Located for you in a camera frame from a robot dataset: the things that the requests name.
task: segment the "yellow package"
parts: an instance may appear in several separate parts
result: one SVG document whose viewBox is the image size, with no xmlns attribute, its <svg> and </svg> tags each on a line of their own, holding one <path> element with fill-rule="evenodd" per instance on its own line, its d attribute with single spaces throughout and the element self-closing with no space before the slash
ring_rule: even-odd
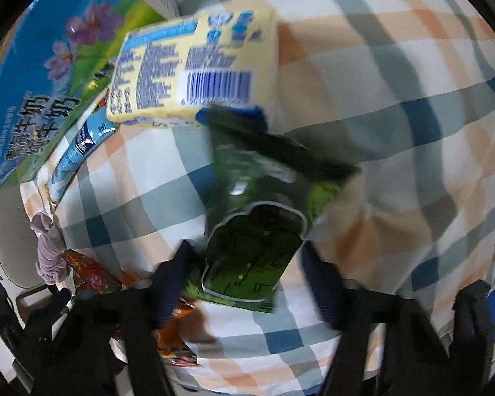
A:
<svg viewBox="0 0 495 396">
<path fill-rule="evenodd" d="M 201 122 L 212 103 L 268 119 L 277 96 L 273 11 L 221 11 L 127 34 L 110 86 L 107 118 L 171 127 Z"/>
</svg>

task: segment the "pink flower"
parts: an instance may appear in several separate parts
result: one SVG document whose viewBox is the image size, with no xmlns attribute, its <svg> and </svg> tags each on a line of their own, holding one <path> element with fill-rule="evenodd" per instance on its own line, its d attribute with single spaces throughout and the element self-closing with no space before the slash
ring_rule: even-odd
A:
<svg viewBox="0 0 495 396">
<path fill-rule="evenodd" d="M 48 59 L 43 65 L 49 71 L 48 79 L 57 80 L 66 74 L 77 59 L 77 54 L 66 46 L 66 43 L 56 41 L 53 43 L 53 53 L 55 56 Z"/>
<path fill-rule="evenodd" d="M 66 29 L 71 31 L 65 36 L 81 45 L 92 45 L 95 40 L 109 42 L 116 36 L 114 32 L 124 24 L 124 16 L 111 13 L 112 5 L 108 2 L 92 4 L 84 13 L 85 19 L 72 16 L 66 22 Z"/>
</svg>

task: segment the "table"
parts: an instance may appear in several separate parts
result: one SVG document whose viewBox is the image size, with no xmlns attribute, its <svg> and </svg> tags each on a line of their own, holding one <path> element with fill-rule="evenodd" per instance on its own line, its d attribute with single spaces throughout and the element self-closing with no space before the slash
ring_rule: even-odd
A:
<svg viewBox="0 0 495 396">
<path fill-rule="evenodd" d="M 439 334 L 449 332 L 459 289 L 479 278 L 495 287 L 495 34 L 479 13 L 467 0 L 176 1 L 183 15 L 277 11 L 270 130 L 362 171 L 311 238 L 368 288 L 412 289 Z M 57 209 L 67 247 L 112 272 L 146 275 L 180 239 L 201 235 L 213 183 L 206 136 L 121 127 Z M 41 186 L 58 157 L 21 186 L 29 216 L 44 209 Z M 202 367 L 173 368 L 182 385 L 257 395 L 318 389 L 338 338 L 320 321 L 296 259 L 274 314 L 198 308 L 202 321 L 186 337 Z M 372 339 L 369 370 L 381 351 L 380 335 Z"/>
</svg>

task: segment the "green package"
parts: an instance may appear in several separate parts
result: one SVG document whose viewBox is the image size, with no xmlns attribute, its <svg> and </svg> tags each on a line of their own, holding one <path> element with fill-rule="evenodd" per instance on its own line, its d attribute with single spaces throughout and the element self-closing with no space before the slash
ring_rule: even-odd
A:
<svg viewBox="0 0 495 396">
<path fill-rule="evenodd" d="M 209 126 L 216 182 L 206 206 L 203 263 L 186 295 L 271 312 L 293 255 L 357 169 L 226 109 L 213 108 Z"/>
</svg>

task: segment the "blue barcode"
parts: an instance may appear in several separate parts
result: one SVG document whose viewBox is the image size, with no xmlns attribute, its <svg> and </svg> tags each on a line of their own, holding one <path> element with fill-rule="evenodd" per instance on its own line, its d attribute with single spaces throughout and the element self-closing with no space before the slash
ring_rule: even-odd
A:
<svg viewBox="0 0 495 396">
<path fill-rule="evenodd" d="M 188 72 L 187 103 L 243 105 L 251 101 L 251 71 Z"/>
</svg>

